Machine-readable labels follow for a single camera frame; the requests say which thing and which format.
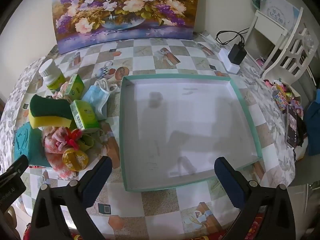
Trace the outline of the pink white fuzzy cloth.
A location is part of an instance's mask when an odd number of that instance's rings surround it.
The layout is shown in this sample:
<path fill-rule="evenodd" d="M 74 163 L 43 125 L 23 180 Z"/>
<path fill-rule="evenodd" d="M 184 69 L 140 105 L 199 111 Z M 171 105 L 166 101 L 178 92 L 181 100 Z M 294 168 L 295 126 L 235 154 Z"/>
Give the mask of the pink white fuzzy cloth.
<path fill-rule="evenodd" d="M 42 130 L 42 145 L 44 153 L 52 169 L 63 180 L 71 180 L 77 172 L 70 170 L 62 161 L 62 156 L 70 148 L 65 140 L 65 127 L 46 126 Z"/>

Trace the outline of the yellow green sponge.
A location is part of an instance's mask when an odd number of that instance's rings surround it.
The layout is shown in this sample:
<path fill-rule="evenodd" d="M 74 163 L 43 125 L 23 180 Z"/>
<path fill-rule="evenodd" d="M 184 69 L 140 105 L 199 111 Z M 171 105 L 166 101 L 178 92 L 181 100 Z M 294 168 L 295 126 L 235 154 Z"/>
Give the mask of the yellow green sponge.
<path fill-rule="evenodd" d="M 39 127 L 68 127 L 74 120 L 70 103 L 65 99 L 44 98 L 35 94 L 29 104 L 29 122 Z"/>

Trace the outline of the lime green cloth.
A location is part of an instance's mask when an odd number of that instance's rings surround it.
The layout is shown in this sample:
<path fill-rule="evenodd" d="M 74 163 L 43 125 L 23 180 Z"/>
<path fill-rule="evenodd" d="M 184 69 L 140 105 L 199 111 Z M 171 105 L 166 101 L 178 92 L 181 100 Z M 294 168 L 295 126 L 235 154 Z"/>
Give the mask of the lime green cloth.
<path fill-rule="evenodd" d="M 101 149 L 104 145 L 105 132 L 100 129 L 93 133 L 85 133 L 77 141 L 81 151 L 86 152 L 92 148 Z"/>

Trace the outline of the green tissue pack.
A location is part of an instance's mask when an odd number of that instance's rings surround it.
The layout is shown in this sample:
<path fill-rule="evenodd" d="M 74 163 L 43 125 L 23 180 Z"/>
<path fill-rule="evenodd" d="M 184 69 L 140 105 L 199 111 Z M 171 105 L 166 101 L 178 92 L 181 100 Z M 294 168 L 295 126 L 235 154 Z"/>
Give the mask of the green tissue pack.
<path fill-rule="evenodd" d="M 85 86 L 81 77 L 78 74 L 74 74 L 70 78 L 64 96 L 66 96 L 71 101 L 78 100 L 81 98 L 84 87 Z"/>
<path fill-rule="evenodd" d="M 93 133 L 100 129 L 95 112 L 88 102 L 74 100 L 71 103 L 71 112 L 77 128 L 83 133 Z"/>

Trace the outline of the blue face mask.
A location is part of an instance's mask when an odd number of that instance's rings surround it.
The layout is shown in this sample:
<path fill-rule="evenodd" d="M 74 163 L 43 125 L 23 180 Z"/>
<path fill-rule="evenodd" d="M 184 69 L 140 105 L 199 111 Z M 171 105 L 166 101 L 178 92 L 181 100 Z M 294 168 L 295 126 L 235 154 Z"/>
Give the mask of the blue face mask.
<path fill-rule="evenodd" d="M 120 88 L 116 83 L 109 84 L 103 78 L 95 81 L 94 85 L 89 87 L 81 100 L 91 105 L 97 120 L 101 121 L 107 118 L 107 101 L 109 97 L 119 91 Z"/>

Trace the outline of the teal plastic toy case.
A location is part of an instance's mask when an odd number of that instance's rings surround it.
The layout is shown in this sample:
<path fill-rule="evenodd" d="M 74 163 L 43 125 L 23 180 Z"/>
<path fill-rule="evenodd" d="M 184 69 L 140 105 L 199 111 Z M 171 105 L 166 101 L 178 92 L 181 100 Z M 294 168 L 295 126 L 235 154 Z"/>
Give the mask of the teal plastic toy case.
<path fill-rule="evenodd" d="M 26 122 L 15 134 L 14 160 L 21 155 L 27 157 L 31 166 L 51 167 L 44 153 L 42 131 L 38 128 L 33 129 L 30 122 Z"/>

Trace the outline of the patterned tablecloth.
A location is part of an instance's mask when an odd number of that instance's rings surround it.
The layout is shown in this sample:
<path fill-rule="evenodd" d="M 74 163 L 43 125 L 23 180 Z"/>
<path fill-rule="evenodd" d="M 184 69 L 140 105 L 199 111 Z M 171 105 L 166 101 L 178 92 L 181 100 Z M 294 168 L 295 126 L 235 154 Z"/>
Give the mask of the patterned tablecloth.
<path fill-rule="evenodd" d="M 251 59 L 232 74 L 203 48 L 221 47 L 130 39 L 25 68 L 1 119 L 2 170 L 15 146 L 42 153 L 66 127 L 94 140 L 82 171 L 22 169 L 31 239 L 295 239 L 293 152 L 272 90 Z"/>

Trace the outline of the smartphone black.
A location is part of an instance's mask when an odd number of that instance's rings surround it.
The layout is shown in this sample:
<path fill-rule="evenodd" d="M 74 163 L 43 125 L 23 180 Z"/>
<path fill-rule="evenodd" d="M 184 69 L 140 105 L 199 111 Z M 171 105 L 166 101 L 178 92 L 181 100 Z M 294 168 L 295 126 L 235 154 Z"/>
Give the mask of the smartphone black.
<path fill-rule="evenodd" d="M 286 110 L 286 143 L 295 148 L 297 142 L 297 113 L 296 111 L 290 106 L 287 105 Z"/>

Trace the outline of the teal shallow tray box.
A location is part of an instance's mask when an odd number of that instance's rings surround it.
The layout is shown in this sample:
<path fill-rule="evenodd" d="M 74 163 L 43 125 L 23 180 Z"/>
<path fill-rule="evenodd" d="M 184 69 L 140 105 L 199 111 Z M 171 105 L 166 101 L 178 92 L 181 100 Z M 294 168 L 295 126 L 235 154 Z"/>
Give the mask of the teal shallow tray box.
<path fill-rule="evenodd" d="M 124 77 L 119 112 L 125 190 L 144 192 L 198 183 L 225 157 L 236 169 L 262 158 L 240 90 L 229 77 L 150 74 Z"/>

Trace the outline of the white pill bottle green label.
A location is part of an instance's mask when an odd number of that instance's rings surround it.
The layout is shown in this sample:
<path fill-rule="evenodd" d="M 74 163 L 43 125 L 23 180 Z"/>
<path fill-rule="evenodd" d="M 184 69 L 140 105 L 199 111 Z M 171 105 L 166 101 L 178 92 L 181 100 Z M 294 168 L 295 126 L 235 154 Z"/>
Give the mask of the white pill bottle green label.
<path fill-rule="evenodd" d="M 61 69 L 53 59 L 49 59 L 41 65 L 39 74 L 43 78 L 44 84 L 53 94 L 58 92 L 66 81 Z"/>

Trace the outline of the green tissue pack upright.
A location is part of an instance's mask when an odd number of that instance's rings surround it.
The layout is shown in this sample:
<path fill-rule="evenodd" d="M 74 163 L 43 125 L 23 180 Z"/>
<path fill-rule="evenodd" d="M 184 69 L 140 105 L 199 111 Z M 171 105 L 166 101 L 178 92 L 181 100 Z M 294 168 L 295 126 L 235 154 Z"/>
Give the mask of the green tissue pack upright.
<path fill-rule="evenodd" d="M 81 77 L 78 74 L 74 74 L 70 78 L 64 96 L 66 96 L 71 101 L 78 100 L 81 98 L 84 87 L 85 86 Z"/>

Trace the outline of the white power strip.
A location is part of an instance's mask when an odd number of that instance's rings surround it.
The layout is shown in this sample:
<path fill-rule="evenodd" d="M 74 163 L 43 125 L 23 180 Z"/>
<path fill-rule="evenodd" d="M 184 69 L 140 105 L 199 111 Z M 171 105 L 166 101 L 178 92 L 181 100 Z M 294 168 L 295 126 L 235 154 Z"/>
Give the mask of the white power strip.
<path fill-rule="evenodd" d="M 237 64 L 231 63 L 230 59 L 228 58 L 229 51 L 225 48 L 221 48 L 218 57 L 221 60 L 221 62 L 224 64 L 225 69 L 227 72 L 232 74 L 237 74 L 240 70 L 240 66 Z"/>

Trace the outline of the black power adapter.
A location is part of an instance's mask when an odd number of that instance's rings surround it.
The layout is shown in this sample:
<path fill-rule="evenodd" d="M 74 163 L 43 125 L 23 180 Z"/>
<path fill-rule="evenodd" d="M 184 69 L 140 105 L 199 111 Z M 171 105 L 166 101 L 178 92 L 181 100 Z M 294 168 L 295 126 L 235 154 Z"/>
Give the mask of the black power adapter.
<path fill-rule="evenodd" d="M 239 42 L 232 47 L 231 51 L 229 52 L 228 58 L 230 59 L 231 63 L 240 65 L 246 55 L 247 51 L 244 48 L 244 44 Z"/>

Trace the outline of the flower painting canvas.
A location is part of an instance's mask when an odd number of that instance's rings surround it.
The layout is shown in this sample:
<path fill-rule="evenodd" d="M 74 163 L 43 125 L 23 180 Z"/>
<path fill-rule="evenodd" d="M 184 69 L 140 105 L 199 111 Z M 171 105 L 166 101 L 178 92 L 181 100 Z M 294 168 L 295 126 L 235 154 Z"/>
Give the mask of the flower painting canvas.
<path fill-rule="evenodd" d="M 193 37 L 198 0 L 52 0 L 57 47 L 64 54 L 104 42 Z"/>

